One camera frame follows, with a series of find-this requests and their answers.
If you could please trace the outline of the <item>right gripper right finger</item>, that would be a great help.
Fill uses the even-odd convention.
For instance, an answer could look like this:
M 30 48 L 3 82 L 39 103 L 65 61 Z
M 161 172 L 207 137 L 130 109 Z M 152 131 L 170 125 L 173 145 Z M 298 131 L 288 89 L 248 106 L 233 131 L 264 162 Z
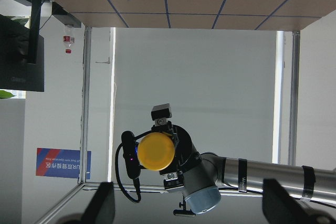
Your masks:
M 262 186 L 262 211 L 268 223 L 310 223 L 309 215 L 275 179 L 264 179 Z

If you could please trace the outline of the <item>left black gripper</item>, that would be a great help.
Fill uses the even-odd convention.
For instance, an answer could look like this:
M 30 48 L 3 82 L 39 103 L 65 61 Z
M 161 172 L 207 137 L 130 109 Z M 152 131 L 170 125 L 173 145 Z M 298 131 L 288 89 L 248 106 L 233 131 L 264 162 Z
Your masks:
M 201 162 L 201 155 L 192 143 L 187 131 L 167 120 L 172 117 L 169 103 L 155 105 L 151 110 L 151 117 L 155 123 L 151 132 L 167 135 L 173 142 L 175 154 L 171 164 L 160 171 L 164 175 L 163 185 L 168 193 L 181 193 L 184 189 L 185 173 Z

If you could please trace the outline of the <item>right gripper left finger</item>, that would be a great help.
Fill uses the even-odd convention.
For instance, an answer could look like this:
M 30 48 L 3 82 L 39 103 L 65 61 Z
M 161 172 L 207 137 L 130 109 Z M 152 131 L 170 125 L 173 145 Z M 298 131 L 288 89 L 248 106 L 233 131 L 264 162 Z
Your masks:
M 115 218 L 114 184 L 103 182 L 82 215 L 82 223 L 113 223 Z

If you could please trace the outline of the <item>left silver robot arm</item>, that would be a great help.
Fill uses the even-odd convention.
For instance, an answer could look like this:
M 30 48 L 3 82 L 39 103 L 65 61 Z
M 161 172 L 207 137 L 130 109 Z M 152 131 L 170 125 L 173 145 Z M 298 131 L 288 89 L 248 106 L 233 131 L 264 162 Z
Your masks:
M 335 171 L 201 154 L 187 131 L 171 123 L 171 116 L 168 103 L 151 111 L 152 132 L 168 134 L 175 147 L 172 164 L 160 174 L 165 190 L 182 193 L 193 213 L 203 214 L 217 206 L 224 189 L 261 194 L 264 179 L 275 179 L 295 199 L 335 207 Z

